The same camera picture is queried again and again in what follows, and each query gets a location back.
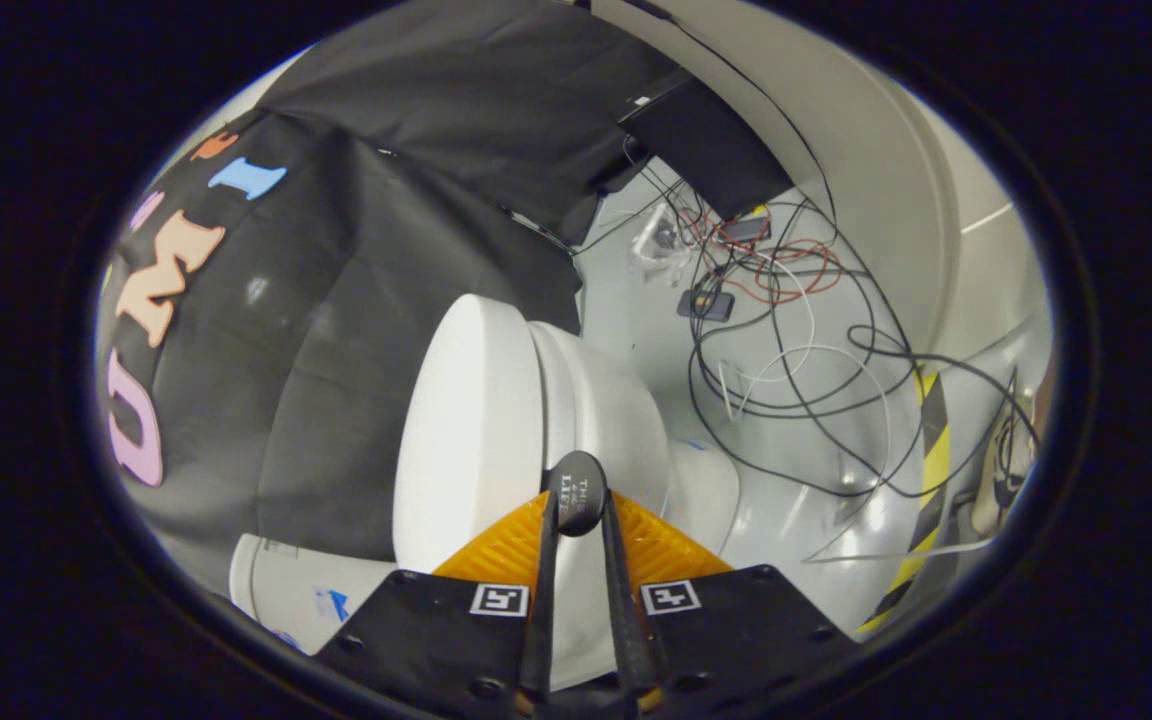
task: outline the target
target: white cup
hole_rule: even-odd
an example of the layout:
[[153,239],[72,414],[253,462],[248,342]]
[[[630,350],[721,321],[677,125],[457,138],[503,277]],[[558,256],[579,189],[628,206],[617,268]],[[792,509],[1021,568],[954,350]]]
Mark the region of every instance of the white cup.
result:
[[229,600],[283,642],[313,655],[396,569],[393,562],[243,533],[229,563]]

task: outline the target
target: black cloth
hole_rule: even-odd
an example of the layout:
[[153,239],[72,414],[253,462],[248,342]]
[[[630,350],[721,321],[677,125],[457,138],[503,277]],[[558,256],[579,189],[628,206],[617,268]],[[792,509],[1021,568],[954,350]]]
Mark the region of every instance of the black cloth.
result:
[[627,164],[614,123],[675,69],[553,0],[412,0],[325,38],[259,106],[332,118],[579,242],[564,217]]
[[[164,200],[123,225],[101,295],[96,423],[111,411],[141,439],[105,387],[116,348],[154,402],[164,462],[159,487],[120,469],[123,486],[189,575],[228,594],[243,532],[393,559],[399,441],[447,306],[473,291],[579,332],[571,259],[499,206],[588,225],[621,161],[599,103],[669,67],[550,0],[404,3],[316,45],[225,128],[232,146],[189,152],[146,190]],[[255,200],[207,185],[237,158],[287,174]],[[227,229],[151,348],[114,306],[179,209]]]

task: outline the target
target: yellow and black tape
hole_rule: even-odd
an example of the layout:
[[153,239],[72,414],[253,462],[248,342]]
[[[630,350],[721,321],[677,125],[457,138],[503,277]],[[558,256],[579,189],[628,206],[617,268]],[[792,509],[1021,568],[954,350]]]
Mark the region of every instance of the yellow and black tape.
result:
[[[923,406],[923,488],[927,491],[943,483],[950,472],[950,418],[945,407],[945,387],[940,374],[923,377],[919,384],[919,397]],[[918,520],[914,523],[914,538],[910,538],[909,552],[924,552],[937,544],[941,515],[945,510],[945,493],[946,486],[941,484],[937,492],[918,498]],[[925,562],[927,562],[925,558],[910,558],[901,562],[896,578],[892,579],[890,588],[882,593],[882,600],[878,601],[878,607],[856,632],[870,632],[887,620],[892,609],[895,609],[901,598],[909,592],[909,588],[914,586],[914,577],[923,569]]]

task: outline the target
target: gray floor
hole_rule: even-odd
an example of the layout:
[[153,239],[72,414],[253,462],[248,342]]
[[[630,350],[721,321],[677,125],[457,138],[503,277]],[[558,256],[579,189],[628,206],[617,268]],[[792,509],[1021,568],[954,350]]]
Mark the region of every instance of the gray floor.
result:
[[[676,174],[659,160],[654,160],[650,167],[666,183],[676,179]],[[605,199],[590,236],[600,236],[628,214],[643,209],[658,194],[649,179],[636,177],[623,191]],[[790,191],[779,200],[798,200],[799,197],[796,191]],[[773,237],[780,234],[791,212],[791,209],[772,209]],[[690,285],[695,259],[687,265],[687,273],[676,285],[670,282],[673,278],[668,273],[644,276],[635,268],[630,259],[630,245],[649,215],[650,211],[643,213],[593,249],[577,256],[576,262],[586,287],[586,295],[579,300],[584,338],[600,350],[626,361],[639,373],[652,391],[672,437],[708,441],[708,432],[696,418],[687,388],[692,347],[689,325],[687,319],[676,313],[680,295]],[[823,219],[804,215],[788,237],[828,240],[831,232]],[[847,255],[844,243],[838,242],[833,250],[844,265],[856,266],[855,259]],[[801,267],[810,270],[808,265]],[[793,270],[799,270],[799,266],[795,265]],[[749,281],[745,285],[758,291],[749,274],[742,274]],[[727,325],[755,318],[767,310],[767,306],[758,304],[743,291],[732,291],[736,302]],[[867,286],[867,291],[874,304],[878,327],[895,332],[895,325],[877,298],[877,291],[873,291],[872,286]],[[778,306],[776,310],[785,346],[788,348],[810,342],[863,357],[861,350],[846,338],[849,325],[867,324],[864,301],[850,279],[844,278],[831,290],[813,293],[808,298],[814,316],[814,340],[808,306],[799,300]],[[705,329],[717,327],[723,325],[705,325]],[[745,331],[723,333],[705,347],[707,363],[715,370],[722,365],[723,379],[742,393],[749,389],[750,384],[748,379],[741,378],[741,373],[746,377],[758,374],[778,353],[768,323],[756,324]],[[1046,366],[1049,347],[1049,324],[1036,320],[1011,333],[972,362],[1000,381],[1005,381],[1011,372],[1011,365],[1020,365],[1021,381],[1037,384]],[[801,355],[790,355],[788,359],[793,369],[799,364]],[[909,369],[908,363],[901,359],[872,359],[867,365],[884,388],[900,381]],[[805,396],[814,397],[836,387],[855,370],[854,359],[842,353],[817,347],[803,361],[801,369],[796,370],[794,378]],[[772,366],[765,378],[768,381],[782,378],[781,381],[756,384],[755,400],[772,404],[793,402],[795,396],[783,377],[785,370],[780,364]],[[812,420],[758,419],[740,414],[733,414],[733,418],[728,419],[723,402],[705,388],[699,374],[695,378],[702,414],[719,439],[753,464],[795,475],[838,491],[864,488],[874,482],[874,476],[861,462],[842,454]],[[950,465],[954,468],[972,450],[982,433],[986,432],[986,425],[996,410],[1000,397],[987,384],[963,370],[945,370],[942,379],[950,415]],[[819,404],[817,410],[847,406],[873,395],[874,382],[861,376],[844,392]],[[889,441],[888,418],[884,416],[882,406],[878,402],[832,416],[824,424],[831,433],[879,470],[882,470],[884,461],[888,469],[895,468],[905,455],[905,448],[916,441],[909,460],[892,476],[890,482],[897,487],[918,491],[923,483],[922,442],[915,438],[919,415],[912,382],[902,384],[888,395],[886,412],[890,415]],[[849,632],[859,628],[890,586],[901,560],[805,564],[804,559],[813,553],[819,553],[820,558],[832,558],[905,551],[914,536],[918,501],[897,497],[889,488],[879,488],[869,502],[863,502],[859,498],[840,500],[817,488],[746,465],[737,464],[737,471],[741,500],[732,536],[722,551],[723,560],[735,566],[771,562],[812,598],[840,628]],[[961,473],[952,483],[950,497],[962,488],[973,487],[978,478],[978,471],[969,468],[969,471]],[[967,555],[982,555],[984,552],[987,551]]]

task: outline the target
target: plastic bag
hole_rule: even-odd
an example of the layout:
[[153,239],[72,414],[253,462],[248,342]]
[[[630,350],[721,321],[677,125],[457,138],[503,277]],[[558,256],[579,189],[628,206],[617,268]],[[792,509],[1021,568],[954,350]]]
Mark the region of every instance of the plastic bag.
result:
[[644,276],[673,270],[670,282],[676,283],[690,256],[691,247],[684,241],[669,206],[659,202],[630,243],[630,264]]

